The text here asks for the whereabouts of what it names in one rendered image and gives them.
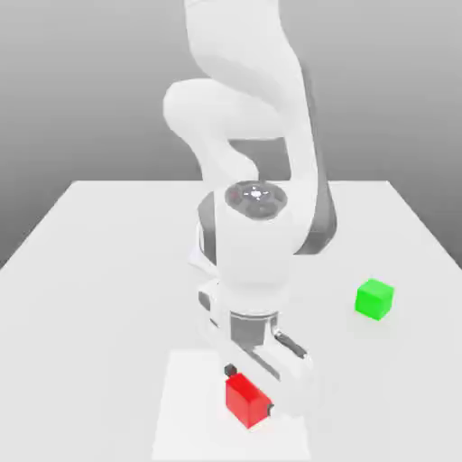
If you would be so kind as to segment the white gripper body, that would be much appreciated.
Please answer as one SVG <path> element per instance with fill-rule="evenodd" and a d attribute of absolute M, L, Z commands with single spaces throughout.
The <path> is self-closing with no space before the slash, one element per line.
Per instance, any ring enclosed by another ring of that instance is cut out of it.
<path fill-rule="evenodd" d="M 236 344 L 217 347 L 224 365 L 232 364 L 274 404 L 274 411 L 298 417 L 315 395 L 315 368 L 309 354 L 298 357 L 280 344 L 245 351 Z"/>

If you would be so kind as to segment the small red cube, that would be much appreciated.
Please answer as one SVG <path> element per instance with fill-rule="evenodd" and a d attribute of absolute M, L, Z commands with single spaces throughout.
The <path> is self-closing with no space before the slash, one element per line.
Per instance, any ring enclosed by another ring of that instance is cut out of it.
<path fill-rule="evenodd" d="M 237 373 L 226 379 L 225 403 L 227 409 L 247 428 L 267 419 L 267 406 L 273 403 L 246 376 Z"/>

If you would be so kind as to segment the small green cube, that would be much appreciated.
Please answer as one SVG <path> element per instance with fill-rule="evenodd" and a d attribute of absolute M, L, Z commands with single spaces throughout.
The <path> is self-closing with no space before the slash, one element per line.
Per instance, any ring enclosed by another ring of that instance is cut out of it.
<path fill-rule="evenodd" d="M 394 287 L 369 279 L 356 292 L 355 310 L 366 317 L 381 320 L 393 305 Z"/>

